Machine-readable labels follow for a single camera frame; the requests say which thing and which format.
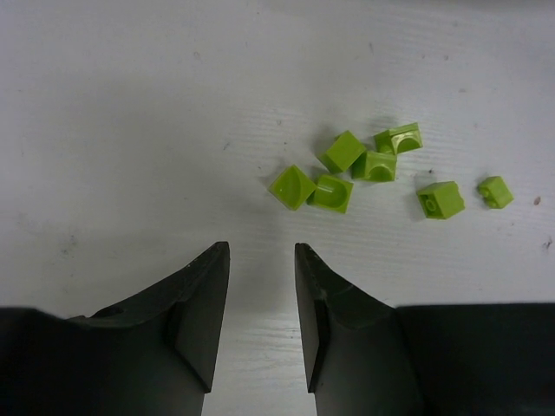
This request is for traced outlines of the orange lego brick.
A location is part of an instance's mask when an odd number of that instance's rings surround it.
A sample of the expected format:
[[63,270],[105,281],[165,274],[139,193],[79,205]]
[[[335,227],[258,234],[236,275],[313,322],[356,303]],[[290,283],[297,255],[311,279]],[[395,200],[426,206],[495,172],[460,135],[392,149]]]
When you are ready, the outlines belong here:
[[491,209],[503,209],[513,202],[514,197],[500,176],[492,176],[478,184],[477,191]]

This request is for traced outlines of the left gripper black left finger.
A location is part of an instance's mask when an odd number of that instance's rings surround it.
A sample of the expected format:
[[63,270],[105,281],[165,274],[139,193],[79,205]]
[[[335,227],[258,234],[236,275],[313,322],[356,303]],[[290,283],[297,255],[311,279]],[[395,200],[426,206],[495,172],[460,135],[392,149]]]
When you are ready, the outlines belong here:
[[77,415],[200,415],[212,390],[230,271],[217,242],[79,329]]

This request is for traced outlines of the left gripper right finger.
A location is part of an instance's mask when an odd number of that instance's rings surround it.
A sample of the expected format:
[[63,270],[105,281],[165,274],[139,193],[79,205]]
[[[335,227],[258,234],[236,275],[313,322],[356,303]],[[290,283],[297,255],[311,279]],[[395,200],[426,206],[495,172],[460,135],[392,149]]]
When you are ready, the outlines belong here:
[[421,415],[423,397],[395,309],[295,246],[307,389],[319,415]]

